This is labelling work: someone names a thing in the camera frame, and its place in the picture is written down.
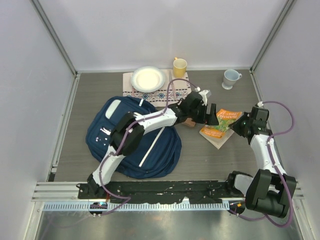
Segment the patterned cloth placemat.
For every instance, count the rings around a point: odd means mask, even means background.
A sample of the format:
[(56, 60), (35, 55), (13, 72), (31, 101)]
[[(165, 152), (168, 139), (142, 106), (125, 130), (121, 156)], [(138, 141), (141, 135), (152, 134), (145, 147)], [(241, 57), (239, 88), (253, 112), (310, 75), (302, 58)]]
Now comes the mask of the patterned cloth placemat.
[[(170, 82), (169, 70), (170, 69), (162, 69), (166, 77), (163, 87), (157, 91), (149, 92), (149, 93), (135, 90), (131, 85), (131, 75), (133, 72), (124, 73), (122, 75), (122, 95), (124, 97), (130, 96), (134, 98), (143, 99), (144, 101), (151, 103), (155, 107), (165, 107), (166, 99), (167, 99), (167, 87), (168, 87), (168, 83)], [(182, 98), (185, 98), (192, 91), (191, 85), (186, 81), (177, 80), (177, 81), (174, 81), (173, 83), (176, 90), (177, 101)], [(177, 101), (175, 101), (173, 98), (173, 93), (170, 86), (169, 94), (168, 94), (168, 103), (173, 104), (173, 103), (176, 103)]]

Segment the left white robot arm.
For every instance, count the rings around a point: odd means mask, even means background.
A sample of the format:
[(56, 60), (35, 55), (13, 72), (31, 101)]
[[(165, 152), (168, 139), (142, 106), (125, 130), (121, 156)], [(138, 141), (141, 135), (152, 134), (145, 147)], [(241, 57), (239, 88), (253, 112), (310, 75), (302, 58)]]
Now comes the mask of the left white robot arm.
[(208, 110), (209, 90), (192, 91), (184, 99), (157, 111), (131, 96), (110, 98), (87, 130), (85, 142), (100, 164), (87, 179), (88, 192), (100, 200), (115, 171), (134, 179), (160, 178), (171, 173), (182, 148), (175, 125), (191, 119), (219, 124), (216, 106)]

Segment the orange treehouse paperback book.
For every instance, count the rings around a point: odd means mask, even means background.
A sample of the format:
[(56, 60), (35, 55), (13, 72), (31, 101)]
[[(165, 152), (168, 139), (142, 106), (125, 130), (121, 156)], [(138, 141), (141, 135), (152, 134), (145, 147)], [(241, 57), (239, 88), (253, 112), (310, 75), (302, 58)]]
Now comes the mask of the orange treehouse paperback book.
[(234, 133), (230, 125), (235, 123), (243, 113), (220, 109), (216, 115), (219, 125), (205, 125), (199, 134), (219, 150)]

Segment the yellow ceramic mug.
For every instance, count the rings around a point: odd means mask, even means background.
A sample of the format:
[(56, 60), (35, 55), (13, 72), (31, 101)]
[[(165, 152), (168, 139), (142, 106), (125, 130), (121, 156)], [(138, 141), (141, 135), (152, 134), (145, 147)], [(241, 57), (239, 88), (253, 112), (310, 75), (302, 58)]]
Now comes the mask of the yellow ceramic mug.
[(187, 64), (185, 59), (175, 57), (173, 61), (173, 75), (176, 78), (183, 78), (186, 73)]

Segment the white paper plate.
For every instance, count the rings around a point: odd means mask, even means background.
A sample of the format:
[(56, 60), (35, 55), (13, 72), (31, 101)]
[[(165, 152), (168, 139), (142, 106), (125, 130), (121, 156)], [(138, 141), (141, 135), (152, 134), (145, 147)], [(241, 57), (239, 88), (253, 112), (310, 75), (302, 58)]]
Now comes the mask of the white paper plate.
[(152, 93), (161, 89), (165, 81), (165, 73), (154, 66), (140, 67), (130, 77), (133, 88), (142, 93)]

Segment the navy blue student backpack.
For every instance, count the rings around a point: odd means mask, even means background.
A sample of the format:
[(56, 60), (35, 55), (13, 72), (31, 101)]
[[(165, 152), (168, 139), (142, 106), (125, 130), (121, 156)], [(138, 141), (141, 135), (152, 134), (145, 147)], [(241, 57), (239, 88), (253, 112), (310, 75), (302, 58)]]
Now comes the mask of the navy blue student backpack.
[[(85, 142), (91, 155), (101, 162), (110, 143), (110, 134), (119, 120), (128, 112), (147, 115), (156, 108), (143, 99), (131, 96), (110, 98), (90, 124)], [(182, 141), (173, 126), (154, 130), (143, 136), (138, 148), (125, 157), (117, 172), (134, 179), (161, 178), (176, 167)]]

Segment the brown leather wallet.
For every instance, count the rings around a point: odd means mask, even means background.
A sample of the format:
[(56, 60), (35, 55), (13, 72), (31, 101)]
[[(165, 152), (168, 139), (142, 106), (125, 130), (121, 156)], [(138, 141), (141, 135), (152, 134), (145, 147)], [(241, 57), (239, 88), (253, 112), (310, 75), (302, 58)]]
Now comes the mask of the brown leather wallet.
[(187, 118), (183, 124), (191, 128), (195, 127), (196, 125), (196, 123), (191, 118)]

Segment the light blue footed cup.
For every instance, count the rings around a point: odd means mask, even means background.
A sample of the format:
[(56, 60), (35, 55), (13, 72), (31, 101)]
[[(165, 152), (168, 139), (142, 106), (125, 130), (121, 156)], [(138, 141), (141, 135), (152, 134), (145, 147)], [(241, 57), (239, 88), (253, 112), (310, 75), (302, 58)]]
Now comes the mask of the light blue footed cup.
[(223, 74), (222, 87), (225, 90), (231, 90), (235, 83), (242, 78), (242, 74), (237, 70), (228, 69)]

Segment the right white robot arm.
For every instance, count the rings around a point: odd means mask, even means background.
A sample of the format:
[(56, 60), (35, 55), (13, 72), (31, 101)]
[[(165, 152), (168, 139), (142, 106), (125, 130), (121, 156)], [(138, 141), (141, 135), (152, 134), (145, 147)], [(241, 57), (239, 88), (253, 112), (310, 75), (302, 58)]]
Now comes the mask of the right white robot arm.
[(269, 111), (255, 105), (230, 124), (236, 134), (247, 139), (258, 171), (255, 176), (233, 171), (228, 176), (225, 190), (233, 198), (243, 194), (247, 209), (282, 219), (291, 211), (297, 181), (281, 166), (274, 134), (267, 128), (268, 119)]

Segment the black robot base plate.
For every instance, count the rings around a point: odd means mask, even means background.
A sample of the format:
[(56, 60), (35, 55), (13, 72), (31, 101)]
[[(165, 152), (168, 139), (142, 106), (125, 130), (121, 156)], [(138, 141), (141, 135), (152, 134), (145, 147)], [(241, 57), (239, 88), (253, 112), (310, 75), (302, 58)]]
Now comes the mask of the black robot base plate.
[(243, 198), (226, 181), (112, 181), (106, 185), (111, 193), (130, 197), (130, 204), (179, 204), (188, 198), (191, 204), (220, 203), (222, 198)]

